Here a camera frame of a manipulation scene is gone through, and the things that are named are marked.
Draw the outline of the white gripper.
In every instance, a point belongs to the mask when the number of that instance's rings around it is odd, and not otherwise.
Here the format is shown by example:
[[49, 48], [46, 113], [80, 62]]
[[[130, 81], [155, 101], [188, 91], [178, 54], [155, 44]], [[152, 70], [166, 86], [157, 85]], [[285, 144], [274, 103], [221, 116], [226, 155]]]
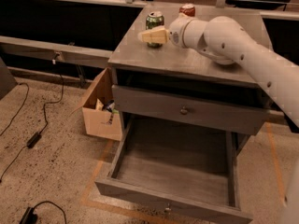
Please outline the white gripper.
[[194, 17], [189, 17], [179, 13], [178, 17], [169, 25], [169, 31], [164, 26], [157, 26], [140, 32], [137, 38], [141, 42], [165, 44], [170, 41], [185, 49], [190, 49], [193, 45], [192, 22]]

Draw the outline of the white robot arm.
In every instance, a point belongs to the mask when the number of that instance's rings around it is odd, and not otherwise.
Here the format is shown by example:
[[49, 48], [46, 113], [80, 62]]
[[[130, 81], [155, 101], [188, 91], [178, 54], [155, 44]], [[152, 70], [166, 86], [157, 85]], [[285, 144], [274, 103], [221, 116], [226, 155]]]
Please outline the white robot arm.
[[215, 63], [238, 63], [299, 126], [299, 66], [257, 43], [234, 19], [219, 16], [202, 21], [183, 13], [168, 26], [138, 34], [142, 42], [194, 49]]

